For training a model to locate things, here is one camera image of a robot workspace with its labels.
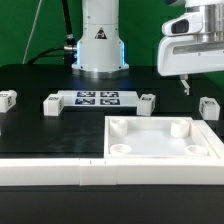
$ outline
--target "white tray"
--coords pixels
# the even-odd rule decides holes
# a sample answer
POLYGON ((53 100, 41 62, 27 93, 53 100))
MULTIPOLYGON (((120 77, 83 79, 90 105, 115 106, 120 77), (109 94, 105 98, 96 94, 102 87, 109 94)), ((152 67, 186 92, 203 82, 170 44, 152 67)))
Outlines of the white tray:
POLYGON ((211 146, 198 125, 209 128, 204 121, 193 121, 189 117, 106 117, 104 158, 220 158, 222 153, 211 146), (110 134, 110 120, 120 119, 128 123, 128 131, 124 137, 110 134), (189 136, 176 138, 171 135, 171 123, 178 120, 190 122, 189 136), (131 151, 114 154, 111 149, 114 145, 127 146, 131 151), (192 145, 207 149, 208 154, 206 156, 198 153, 189 155, 187 147, 192 145))

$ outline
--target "black table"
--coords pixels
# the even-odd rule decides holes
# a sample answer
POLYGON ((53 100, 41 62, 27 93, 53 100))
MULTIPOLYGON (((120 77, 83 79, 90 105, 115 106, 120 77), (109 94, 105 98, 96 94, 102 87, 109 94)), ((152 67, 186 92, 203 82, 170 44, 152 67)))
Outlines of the black table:
MULTIPOLYGON (((125 90, 155 94, 153 116, 201 119, 201 97, 223 107, 224 90, 203 75, 189 80, 186 96, 177 77, 162 78, 155 67, 132 67, 116 80, 76 77, 59 65, 9 65, 0 69, 0 90, 14 89, 17 105, 0 115, 0 158, 102 158, 104 117, 134 116, 133 108, 65 107, 43 116, 43 101, 58 90, 125 90)), ((224 140, 219 121, 208 122, 224 140)), ((224 222, 223 186, 38 186, 0 187, 1 224, 11 223, 217 223, 224 222)))

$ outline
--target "black triangle logo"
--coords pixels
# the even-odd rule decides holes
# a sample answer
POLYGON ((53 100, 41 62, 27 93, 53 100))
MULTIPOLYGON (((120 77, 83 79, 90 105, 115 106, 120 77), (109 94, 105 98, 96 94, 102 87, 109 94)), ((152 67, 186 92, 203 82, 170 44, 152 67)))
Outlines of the black triangle logo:
POLYGON ((95 36, 95 39, 107 39, 106 34, 103 31, 103 28, 101 27, 98 33, 95 36))

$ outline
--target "green background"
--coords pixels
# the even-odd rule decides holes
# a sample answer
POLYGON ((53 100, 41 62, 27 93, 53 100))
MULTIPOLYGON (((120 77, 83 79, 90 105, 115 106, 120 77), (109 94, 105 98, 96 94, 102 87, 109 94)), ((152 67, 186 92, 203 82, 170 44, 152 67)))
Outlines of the green background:
MULTIPOLYGON (((82 1, 68 0, 73 33, 82 35, 82 1)), ((0 66, 20 64, 31 32, 39 0, 6 0, 0 3, 0 66)), ((163 37, 164 22, 180 16, 184 8, 173 8, 162 0, 120 0, 120 37, 127 44, 129 65, 157 63, 157 49, 163 37)), ((38 53, 65 44, 65 26, 61 0, 44 0, 27 60, 38 53)), ((41 59, 38 63, 62 64, 62 58, 41 59)), ((207 76, 224 88, 224 72, 207 76)))

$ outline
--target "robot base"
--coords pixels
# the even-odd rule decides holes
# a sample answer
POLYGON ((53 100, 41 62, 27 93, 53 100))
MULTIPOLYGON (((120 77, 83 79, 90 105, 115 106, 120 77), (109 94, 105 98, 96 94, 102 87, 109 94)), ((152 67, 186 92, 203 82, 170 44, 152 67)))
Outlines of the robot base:
POLYGON ((118 79, 129 75, 129 68, 114 72, 92 72, 73 68, 73 74, 90 79, 118 79))

